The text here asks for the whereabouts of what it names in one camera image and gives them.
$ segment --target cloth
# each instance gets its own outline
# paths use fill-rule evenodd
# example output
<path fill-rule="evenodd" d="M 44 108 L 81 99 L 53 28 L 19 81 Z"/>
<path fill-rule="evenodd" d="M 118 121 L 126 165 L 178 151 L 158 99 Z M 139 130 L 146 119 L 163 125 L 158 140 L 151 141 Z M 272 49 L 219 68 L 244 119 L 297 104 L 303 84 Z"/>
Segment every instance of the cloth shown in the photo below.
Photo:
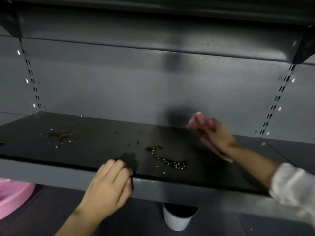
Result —
<path fill-rule="evenodd" d="M 269 193 L 281 204 L 292 206 L 298 216 L 315 226 L 315 176 L 282 163 L 273 175 Z"/>
<path fill-rule="evenodd" d="M 208 127 L 212 131 L 216 131 L 215 121 L 213 119 L 207 119 L 202 112 L 195 113 L 187 124 L 187 128 L 197 133 L 200 137 L 201 142 L 206 147 L 208 147 L 223 160 L 233 162 L 232 159 L 226 157 L 219 149 L 215 147 L 215 145 L 212 144 L 210 138 L 204 131 L 205 127 Z"/>

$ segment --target sleeve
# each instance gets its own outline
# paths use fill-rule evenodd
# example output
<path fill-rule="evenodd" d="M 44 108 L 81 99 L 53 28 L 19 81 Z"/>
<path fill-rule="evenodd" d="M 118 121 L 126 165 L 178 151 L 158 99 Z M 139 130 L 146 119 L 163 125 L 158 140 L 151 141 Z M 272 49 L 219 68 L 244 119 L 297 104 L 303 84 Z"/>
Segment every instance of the sleeve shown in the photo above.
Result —
<path fill-rule="evenodd" d="M 273 175 L 269 193 L 281 204 L 293 206 L 298 216 L 315 226 L 315 176 L 282 163 Z"/>

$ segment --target white bucket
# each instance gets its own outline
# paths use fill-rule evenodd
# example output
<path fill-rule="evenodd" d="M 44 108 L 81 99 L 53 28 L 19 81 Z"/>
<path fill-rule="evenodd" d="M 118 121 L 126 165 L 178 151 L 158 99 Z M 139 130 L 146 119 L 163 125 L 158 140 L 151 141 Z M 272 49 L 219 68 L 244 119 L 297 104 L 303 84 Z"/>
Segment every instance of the white bucket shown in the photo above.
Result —
<path fill-rule="evenodd" d="M 177 213 L 176 209 L 172 208 L 182 208 L 181 213 Z M 179 206 L 163 203 L 163 214 L 164 220 L 167 226 L 174 231 L 182 231 L 184 230 L 191 218 L 197 214 L 198 208 L 190 207 L 190 206 Z"/>

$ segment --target person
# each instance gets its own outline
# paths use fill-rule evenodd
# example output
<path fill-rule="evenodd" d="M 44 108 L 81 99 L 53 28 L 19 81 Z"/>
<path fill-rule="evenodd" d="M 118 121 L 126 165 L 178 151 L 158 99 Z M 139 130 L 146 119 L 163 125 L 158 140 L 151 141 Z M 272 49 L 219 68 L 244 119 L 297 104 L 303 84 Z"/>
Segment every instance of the person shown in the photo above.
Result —
<path fill-rule="evenodd" d="M 270 195 L 294 206 L 301 216 L 314 222 L 315 176 L 288 163 L 276 163 L 236 142 L 229 129 L 216 119 L 216 130 L 205 128 L 211 143 L 268 187 Z M 121 208 L 131 194 L 133 172 L 121 160 L 102 165 L 88 187 L 82 202 L 55 236 L 88 236 L 100 222 Z"/>

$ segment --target floor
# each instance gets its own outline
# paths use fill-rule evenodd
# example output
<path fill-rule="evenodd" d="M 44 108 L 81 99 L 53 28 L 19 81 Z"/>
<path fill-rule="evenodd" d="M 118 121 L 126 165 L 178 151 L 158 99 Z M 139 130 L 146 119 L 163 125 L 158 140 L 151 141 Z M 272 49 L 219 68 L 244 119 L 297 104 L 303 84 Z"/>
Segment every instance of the floor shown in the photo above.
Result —
<path fill-rule="evenodd" d="M 0 220 L 1 236 L 53 236 L 81 201 L 84 192 L 37 186 L 32 197 L 17 211 Z M 160 202 L 129 199 L 106 218 L 93 236 L 111 235 L 267 235 L 315 236 L 312 226 L 279 219 L 199 209 L 182 232 L 170 230 Z"/>

